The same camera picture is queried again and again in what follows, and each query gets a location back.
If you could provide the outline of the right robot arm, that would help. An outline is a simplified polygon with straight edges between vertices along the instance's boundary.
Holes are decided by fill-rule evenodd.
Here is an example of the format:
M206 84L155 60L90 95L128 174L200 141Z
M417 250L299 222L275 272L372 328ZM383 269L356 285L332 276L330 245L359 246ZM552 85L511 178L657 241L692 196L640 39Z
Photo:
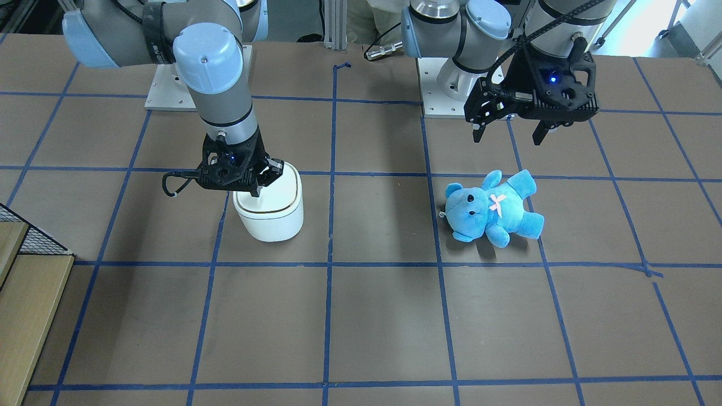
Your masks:
M86 67L175 65L206 126L202 162L178 172L202 188L258 197L282 175L268 156L244 67L244 42L268 34L266 1L86 1L62 31Z

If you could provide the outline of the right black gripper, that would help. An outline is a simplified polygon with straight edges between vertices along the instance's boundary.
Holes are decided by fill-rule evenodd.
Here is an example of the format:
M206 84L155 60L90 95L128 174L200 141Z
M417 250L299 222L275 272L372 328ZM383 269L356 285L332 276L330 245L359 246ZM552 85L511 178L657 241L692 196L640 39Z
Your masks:
M256 178L258 183L243 185L240 193L259 198L263 187L268 187L283 174L284 160L269 158L260 130L246 141L227 144L226 136L209 134L204 139L204 177Z

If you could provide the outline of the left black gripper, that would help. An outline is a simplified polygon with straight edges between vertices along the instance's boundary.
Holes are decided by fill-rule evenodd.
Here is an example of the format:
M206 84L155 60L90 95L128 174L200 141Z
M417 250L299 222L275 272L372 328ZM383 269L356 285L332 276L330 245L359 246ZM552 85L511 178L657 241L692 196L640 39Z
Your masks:
M493 84L480 77L464 103L464 117L472 124L474 142L480 142L486 126L509 114L539 121L532 139L539 146L556 122L565 120L561 85L565 80L565 57L539 50L531 43L515 43L505 79Z

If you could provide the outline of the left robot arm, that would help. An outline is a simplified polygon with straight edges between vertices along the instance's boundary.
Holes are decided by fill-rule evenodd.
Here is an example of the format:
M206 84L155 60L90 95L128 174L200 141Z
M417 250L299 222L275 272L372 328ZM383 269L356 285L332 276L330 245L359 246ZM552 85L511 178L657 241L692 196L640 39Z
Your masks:
M614 1L410 1L400 32L407 56L444 58L438 84L464 103L479 142L516 114L537 121L534 144L599 112L590 41Z

